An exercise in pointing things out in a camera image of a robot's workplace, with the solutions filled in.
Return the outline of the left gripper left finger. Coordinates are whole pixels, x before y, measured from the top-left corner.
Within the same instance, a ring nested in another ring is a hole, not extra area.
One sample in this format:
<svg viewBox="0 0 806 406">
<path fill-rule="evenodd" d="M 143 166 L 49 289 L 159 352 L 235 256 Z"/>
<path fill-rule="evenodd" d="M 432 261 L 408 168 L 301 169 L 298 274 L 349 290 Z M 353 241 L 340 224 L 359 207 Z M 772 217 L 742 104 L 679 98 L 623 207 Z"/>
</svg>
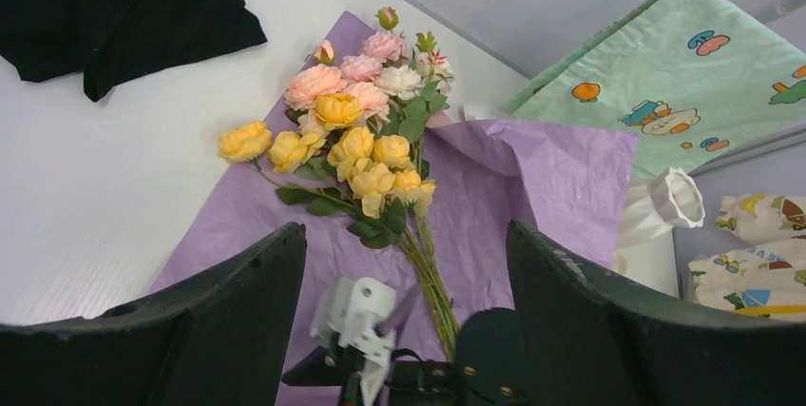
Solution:
<svg viewBox="0 0 806 406">
<path fill-rule="evenodd" d="M 304 276 L 303 225 L 94 319 L 1 328 L 5 405 L 271 405 Z"/>
</svg>

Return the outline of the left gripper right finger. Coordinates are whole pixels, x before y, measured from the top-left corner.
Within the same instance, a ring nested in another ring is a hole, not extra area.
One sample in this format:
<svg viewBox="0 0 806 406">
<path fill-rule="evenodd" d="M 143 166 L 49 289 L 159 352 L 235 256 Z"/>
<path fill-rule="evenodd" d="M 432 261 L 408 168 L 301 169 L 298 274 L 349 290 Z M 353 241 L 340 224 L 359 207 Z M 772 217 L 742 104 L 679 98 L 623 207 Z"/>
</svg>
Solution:
<svg viewBox="0 0 806 406">
<path fill-rule="evenodd" d="M 509 282 L 539 405 L 801 405 L 805 327 L 670 297 L 509 224 Z"/>
</svg>

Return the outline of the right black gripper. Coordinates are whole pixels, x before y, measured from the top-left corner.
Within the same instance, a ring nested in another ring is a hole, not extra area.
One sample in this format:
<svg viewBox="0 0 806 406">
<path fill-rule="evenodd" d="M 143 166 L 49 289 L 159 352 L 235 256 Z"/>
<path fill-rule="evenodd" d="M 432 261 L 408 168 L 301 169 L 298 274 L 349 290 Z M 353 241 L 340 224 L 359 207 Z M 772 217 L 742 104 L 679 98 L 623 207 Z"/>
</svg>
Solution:
<svg viewBox="0 0 806 406">
<path fill-rule="evenodd" d="M 331 342 L 283 373 L 292 387 L 337 387 L 338 405 L 528 405 L 526 355 L 517 313 L 491 308 L 461 326 L 454 360 L 437 361 L 412 349 L 391 352 L 391 372 L 374 399 L 361 392 L 369 362 L 356 349 Z"/>
</svg>

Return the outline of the purple wrapping paper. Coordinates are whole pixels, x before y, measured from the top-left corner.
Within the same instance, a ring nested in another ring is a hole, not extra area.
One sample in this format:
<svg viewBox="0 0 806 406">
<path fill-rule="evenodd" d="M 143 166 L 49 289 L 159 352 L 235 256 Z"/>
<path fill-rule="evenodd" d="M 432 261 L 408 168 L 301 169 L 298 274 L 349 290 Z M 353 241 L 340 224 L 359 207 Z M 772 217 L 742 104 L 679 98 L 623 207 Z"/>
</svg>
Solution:
<svg viewBox="0 0 806 406">
<path fill-rule="evenodd" d="M 486 120 L 430 130 L 426 157 L 437 183 L 429 213 L 436 261 L 460 319 L 512 303 L 508 224 L 541 223 L 608 263 L 637 138 L 630 133 L 524 121 Z M 260 281 L 205 317 L 182 357 L 168 405 L 332 405 L 334 387 L 290 387 L 278 376 L 314 348 L 308 331 L 319 294 L 340 276 L 367 276 L 397 290 L 415 282 L 396 247 L 372 250 L 346 231 L 345 216 L 317 217 L 275 193 L 261 159 L 234 164 L 215 186 L 156 281 L 164 288 L 216 265 L 286 222 L 307 228 L 305 257 L 262 266 Z"/>
</svg>

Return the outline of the yellow rose stem bunch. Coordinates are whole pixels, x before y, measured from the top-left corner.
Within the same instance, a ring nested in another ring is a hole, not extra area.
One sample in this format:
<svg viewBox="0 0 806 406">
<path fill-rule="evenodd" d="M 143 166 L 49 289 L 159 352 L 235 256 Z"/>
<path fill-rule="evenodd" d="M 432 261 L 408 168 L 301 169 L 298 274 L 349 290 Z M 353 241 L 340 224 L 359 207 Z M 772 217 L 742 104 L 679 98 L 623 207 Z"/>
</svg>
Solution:
<svg viewBox="0 0 806 406">
<path fill-rule="evenodd" d="M 459 324 L 427 219 L 437 189 L 424 157 L 430 107 L 430 99 L 415 97 L 388 120 L 361 121 L 355 96 L 320 95 L 314 109 L 297 116 L 297 129 L 273 133 L 263 121 L 239 126 L 220 135 L 219 154 L 230 164 L 251 165 L 286 205 L 319 217 L 350 217 L 346 229 L 362 245 L 400 249 L 443 351 L 454 359 Z"/>
</svg>

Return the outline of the large pink rose stem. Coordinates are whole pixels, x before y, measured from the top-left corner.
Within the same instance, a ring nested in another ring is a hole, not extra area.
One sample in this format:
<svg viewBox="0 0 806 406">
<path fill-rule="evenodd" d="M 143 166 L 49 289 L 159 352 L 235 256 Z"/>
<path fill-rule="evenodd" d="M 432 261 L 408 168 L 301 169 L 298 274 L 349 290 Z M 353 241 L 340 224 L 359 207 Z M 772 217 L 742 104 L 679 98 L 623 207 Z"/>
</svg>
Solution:
<svg viewBox="0 0 806 406">
<path fill-rule="evenodd" d="M 336 48 L 327 39 L 316 47 L 312 58 L 316 64 L 292 78 L 284 93 L 289 116 L 302 135 L 329 134 L 316 112 L 317 100 L 345 94 L 357 101 L 356 116 L 344 118 L 349 126 L 369 124 L 381 127 L 389 122 L 390 98 L 375 81 L 383 69 L 383 61 L 364 54 L 346 56 L 336 62 Z"/>
</svg>

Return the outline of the black cloth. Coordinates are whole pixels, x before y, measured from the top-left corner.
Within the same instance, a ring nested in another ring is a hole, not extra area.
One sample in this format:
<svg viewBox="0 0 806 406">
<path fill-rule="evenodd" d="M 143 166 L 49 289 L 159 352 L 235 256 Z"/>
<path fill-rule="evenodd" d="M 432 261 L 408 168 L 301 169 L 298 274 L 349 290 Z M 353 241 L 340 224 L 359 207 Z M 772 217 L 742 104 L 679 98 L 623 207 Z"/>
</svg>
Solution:
<svg viewBox="0 0 806 406">
<path fill-rule="evenodd" d="M 93 102 L 131 80 L 265 42 L 244 0 L 1 0 L 1 55 L 19 78 L 79 73 Z"/>
</svg>

